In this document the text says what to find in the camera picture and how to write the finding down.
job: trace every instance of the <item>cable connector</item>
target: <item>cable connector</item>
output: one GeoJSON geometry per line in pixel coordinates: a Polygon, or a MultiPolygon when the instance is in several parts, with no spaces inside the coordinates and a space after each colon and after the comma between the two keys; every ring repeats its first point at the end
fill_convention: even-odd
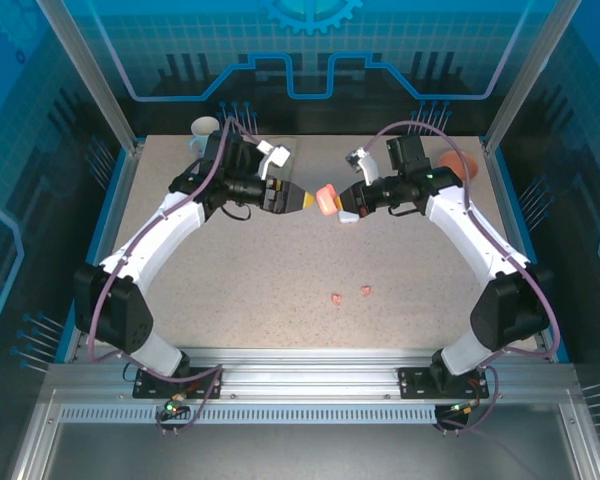
{"type": "Polygon", "coordinates": [[[364,183],[367,187],[371,186],[378,178],[378,165],[371,157],[371,154],[364,148],[358,148],[345,157],[345,160],[356,173],[362,172],[364,175],[364,183]]]}
{"type": "Polygon", "coordinates": [[[262,140],[257,148],[264,153],[264,158],[260,161],[260,165],[258,166],[258,176],[261,180],[267,178],[270,164],[273,163],[278,168],[283,167],[291,156],[291,152],[286,147],[282,145],[274,147],[265,140],[262,140]]]}

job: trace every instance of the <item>table surface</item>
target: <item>table surface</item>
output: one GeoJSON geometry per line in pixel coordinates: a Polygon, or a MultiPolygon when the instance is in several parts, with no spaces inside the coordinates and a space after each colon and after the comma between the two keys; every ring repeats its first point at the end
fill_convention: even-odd
{"type": "MultiPolygon", "coordinates": [[[[116,248],[193,161],[189,138],[147,137],[116,248]]],[[[310,192],[326,183],[340,192],[361,179],[344,157],[367,140],[284,137],[276,142],[292,149],[293,163],[282,174],[310,192]]],[[[479,140],[456,141],[478,162],[475,204],[503,233],[479,140]]],[[[423,137],[423,145],[434,165],[449,150],[435,137],[423,137]]],[[[371,153],[381,175],[390,175],[385,148],[381,140],[371,153]]],[[[479,295],[471,269],[426,218],[394,218],[383,209],[341,225],[314,207],[280,216],[253,209],[246,223],[215,213],[165,263],[147,302],[159,333],[183,347],[441,348],[469,328],[479,295]],[[342,296],[339,308],[333,293],[342,296]]]]}

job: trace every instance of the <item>white mug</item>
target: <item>white mug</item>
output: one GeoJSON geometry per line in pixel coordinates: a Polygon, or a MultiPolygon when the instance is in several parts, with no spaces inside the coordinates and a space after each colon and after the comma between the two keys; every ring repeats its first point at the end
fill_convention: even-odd
{"type": "Polygon", "coordinates": [[[191,124],[191,133],[193,138],[189,142],[189,150],[194,151],[194,145],[198,145],[198,152],[200,155],[204,154],[207,148],[207,141],[209,135],[216,130],[220,129],[220,122],[214,117],[200,117],[193,121],[191,124]]]}

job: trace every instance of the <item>small pink piece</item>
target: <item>small pink piece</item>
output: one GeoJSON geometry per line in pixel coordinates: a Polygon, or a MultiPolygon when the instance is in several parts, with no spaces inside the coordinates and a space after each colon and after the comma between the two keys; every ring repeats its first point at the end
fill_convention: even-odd
{"type": "Polygon", "coordinates": [[[338,207],[335,202],[336,197],[336,189],[330,183],[316,192],[316,200],[323,215],[338,213],[338,207]]]}

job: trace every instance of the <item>gear graphic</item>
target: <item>gear graphic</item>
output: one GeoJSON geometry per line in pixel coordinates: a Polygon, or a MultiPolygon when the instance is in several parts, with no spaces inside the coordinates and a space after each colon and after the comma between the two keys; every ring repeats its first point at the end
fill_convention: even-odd
{"type": "Polygon", "coordinates": [[[33,40],[38,32],[35,0],[0,0],[0,30],[18,48],[33,40]]]}
{"type": "Polygon", "coordinates": [[[313,35],[316,30],[327,33],[329,27],[340,28],[342,19],[353,18],[353,9],[362,7],[362,0],[263,0],[263,7],[281,28],[313,35]]]}

